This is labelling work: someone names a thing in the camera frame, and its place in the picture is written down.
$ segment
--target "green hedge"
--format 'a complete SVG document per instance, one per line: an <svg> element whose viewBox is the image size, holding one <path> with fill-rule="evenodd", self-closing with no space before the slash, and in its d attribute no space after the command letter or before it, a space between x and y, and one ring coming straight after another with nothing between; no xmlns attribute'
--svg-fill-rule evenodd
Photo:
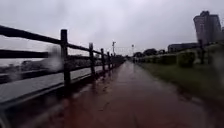
<svg viewBox="0 0 224 128"><path fill-rule="evenodd" d="M195 60L194 52L181 52L177 55L177 64L180 67L192 67Z"/></svg>

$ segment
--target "tree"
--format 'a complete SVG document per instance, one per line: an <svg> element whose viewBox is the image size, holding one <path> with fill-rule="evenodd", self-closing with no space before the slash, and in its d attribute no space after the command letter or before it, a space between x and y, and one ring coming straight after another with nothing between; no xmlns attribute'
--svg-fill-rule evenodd
<svg viewBox="0 0 224 128"><path fill-rule="evenodd" d="M136 52L134 53L134 57L143 57L144 54L142 54L141 52Z"/></svg>
<svg viewBox="0 0 224 128"><path fill-rule="evenodd" d="M150 56L150 55L156 55L157 51L154 48L147 49L143 52L144 55Z"/></svg>

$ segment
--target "fence post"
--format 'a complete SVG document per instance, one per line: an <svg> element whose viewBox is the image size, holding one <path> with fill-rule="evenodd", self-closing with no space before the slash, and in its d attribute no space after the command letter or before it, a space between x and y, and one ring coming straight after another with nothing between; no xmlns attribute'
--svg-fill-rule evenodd
<svg viewBox="0 0 224 128"><path fill-rule="evenodd" d="M107 61L108 61L108 69L110 70L111 67L110 67L110 53L107 52Z"/></svg>
<svg viewBox="0 0 224 128"><path fill-rule="evenodd" d="M68 38L67 38L67 30L62 29L61 30L61 53L62 53L62 58L63 58L63 71L64 71L64 83L65 86L70 85L71 83L71 76L70 76L70 71L69 71L69 65L68 65Z"/></svg>
<svg viewBox="0 0 224 128"><path fill-rule="evenodd" d="M90 69L91 75L95 75L95 59L93 55L93 43L89 43L89 57L90 57Z"/></svg>
<svg viewBox="0 0 224 128"><path fill-rule="evenodd" d="M105 58L104 58L104 51L102 48L101 48L101 61L102 61L103 72L105 72Z"/></svg>

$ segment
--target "tall building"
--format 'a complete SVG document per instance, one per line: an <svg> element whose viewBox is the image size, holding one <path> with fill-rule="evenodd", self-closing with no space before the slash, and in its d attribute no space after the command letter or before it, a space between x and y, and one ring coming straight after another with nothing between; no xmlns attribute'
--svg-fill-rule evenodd
<svg viewBox="0 0 224 128"><path fill-rule="evenodd" d="M203 11L194 18L197 39L202 40L203 44L216 42L222 38L221 23L218 15Z"/></svg>

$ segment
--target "gray sky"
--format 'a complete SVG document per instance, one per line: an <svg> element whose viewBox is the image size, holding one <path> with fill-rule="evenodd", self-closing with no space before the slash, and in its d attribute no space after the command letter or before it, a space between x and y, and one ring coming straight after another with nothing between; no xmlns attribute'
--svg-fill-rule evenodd
<svg viewBox="0 0 224 128"><path fill-rule="evenodd" d="M193 18L202 10L224 18L223 0L0 0L0 24L59 38L96 49L131 53L196 41ZM45 43L0 37L1 49L44 51Z"/></svg>

